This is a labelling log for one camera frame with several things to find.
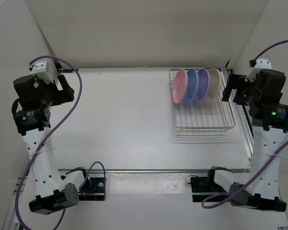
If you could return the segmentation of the beige plate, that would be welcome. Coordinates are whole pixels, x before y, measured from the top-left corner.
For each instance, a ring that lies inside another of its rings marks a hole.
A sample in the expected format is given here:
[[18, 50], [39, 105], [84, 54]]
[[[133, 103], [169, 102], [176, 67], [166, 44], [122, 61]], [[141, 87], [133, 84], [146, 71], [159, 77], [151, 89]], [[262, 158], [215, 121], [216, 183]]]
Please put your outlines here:
[[215, 68], [210, 69], [208, 72], [210, 74], [211, 87], [210, 87], [210, 91], [205, 102], [212, 103], [218, 98], [220, 94], [220, 90], [222, 86], [222, 76], [221, 76], [220, 71]]

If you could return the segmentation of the purple plate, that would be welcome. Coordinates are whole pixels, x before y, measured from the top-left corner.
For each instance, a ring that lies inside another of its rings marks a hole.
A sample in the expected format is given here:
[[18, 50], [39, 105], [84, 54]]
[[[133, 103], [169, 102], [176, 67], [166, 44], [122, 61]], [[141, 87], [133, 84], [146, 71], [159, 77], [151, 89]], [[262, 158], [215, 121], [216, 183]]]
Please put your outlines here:
[[199, 88], [197, 95], [194, 99], [196, 103], [202, 103], [209, 94], [211, 89], [211, 77], [207, 69], [200, 69], [198, 71], [199, 75]]

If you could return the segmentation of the blue plate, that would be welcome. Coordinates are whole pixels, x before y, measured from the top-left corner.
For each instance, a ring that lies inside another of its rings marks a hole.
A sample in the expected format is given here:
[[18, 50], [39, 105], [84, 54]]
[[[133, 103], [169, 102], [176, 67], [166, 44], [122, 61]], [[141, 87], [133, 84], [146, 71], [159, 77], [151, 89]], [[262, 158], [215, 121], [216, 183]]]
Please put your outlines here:
[[188, 70], [187, 74], [188, 74], [188, 87], [183, 101], [189, 104], [193, 102], [195, 97], [197, 96], [199, 89], [199, 74], [198, 71], [195, 69]]

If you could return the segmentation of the pink plate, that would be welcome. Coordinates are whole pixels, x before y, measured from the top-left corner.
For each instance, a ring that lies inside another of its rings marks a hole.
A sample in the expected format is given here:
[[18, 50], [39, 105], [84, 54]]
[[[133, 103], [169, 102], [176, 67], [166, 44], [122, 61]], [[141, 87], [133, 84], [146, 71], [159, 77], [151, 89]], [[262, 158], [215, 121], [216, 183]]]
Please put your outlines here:
[[188, 89], [188, 74], [185, 69], [179, 69], [176, 73], [173, 89], [172, 98], [175, 104], [181, 103], [186, 95]]

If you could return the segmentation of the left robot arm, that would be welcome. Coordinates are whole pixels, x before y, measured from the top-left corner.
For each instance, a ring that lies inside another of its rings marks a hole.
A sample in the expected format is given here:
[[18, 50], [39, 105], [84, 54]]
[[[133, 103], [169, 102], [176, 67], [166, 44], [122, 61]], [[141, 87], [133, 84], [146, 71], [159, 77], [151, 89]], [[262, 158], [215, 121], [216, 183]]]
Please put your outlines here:
[[12, 104], [12, 115], [31, 161], [36, 197], [29, 203], [31, 212], [49, 215], [76, 206], [78, 192], [91, 186], [82, 167], [60, 176], [51, 141], [50, 109], [64, 103], [78, 104], [64, 75], [52, 70], [47, 60], [34, 61], [30, 73], [13, 81], [18, 99]]

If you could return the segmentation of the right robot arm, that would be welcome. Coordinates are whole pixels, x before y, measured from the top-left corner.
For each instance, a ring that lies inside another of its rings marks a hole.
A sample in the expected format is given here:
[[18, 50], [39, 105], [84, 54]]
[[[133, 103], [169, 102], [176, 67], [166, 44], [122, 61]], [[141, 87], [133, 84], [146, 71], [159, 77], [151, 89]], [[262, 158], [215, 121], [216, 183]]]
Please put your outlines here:
[[214, 175], [206, 179], [206, 187], [213, 192], [221, 187], [225, 199], [205, 205], [217, 194], [205, 198], [201, 206], [212, 209], [229, 202], [232, 206], [261, 211], [285, 212], [287, 208], [279, 195], [278, 172], [280, 151], [288, 145], [288, 105], [281, 104], [286, 81], [283, 72], [262, 69], [253, 77], [231, 73], [223, 90], [222, 101], [229, 100], [236, 90], [233, 102], [247, 105], [252, 118], [253, 152], [249, 179], [242, 184], [234, 180], [227, 169], [213, 168]]

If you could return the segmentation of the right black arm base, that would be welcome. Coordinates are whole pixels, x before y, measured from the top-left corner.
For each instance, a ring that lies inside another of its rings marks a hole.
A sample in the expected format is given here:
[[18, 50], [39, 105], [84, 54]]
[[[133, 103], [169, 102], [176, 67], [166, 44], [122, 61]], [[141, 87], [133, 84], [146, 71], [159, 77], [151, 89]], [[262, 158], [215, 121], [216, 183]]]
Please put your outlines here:
[[189, 175], [185, 178], [185, 183], [191, 186], [192, 201], [201, 203], [209, 196], [225, 193], [225, 195], [209, 199], [209, 202], [220, 202], [228, 197], [227, 192], [219, 185], [209, 182], [208, 177], [200, 177], [197, 175]]

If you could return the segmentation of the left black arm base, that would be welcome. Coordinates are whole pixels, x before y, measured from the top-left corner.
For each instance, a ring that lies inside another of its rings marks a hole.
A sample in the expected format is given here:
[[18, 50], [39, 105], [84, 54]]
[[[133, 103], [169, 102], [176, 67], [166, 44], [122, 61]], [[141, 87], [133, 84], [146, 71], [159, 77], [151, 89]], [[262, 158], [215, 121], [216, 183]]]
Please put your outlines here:
[[80, 201], [105, 201], [106, 178], [91, 177], [78, 192]]

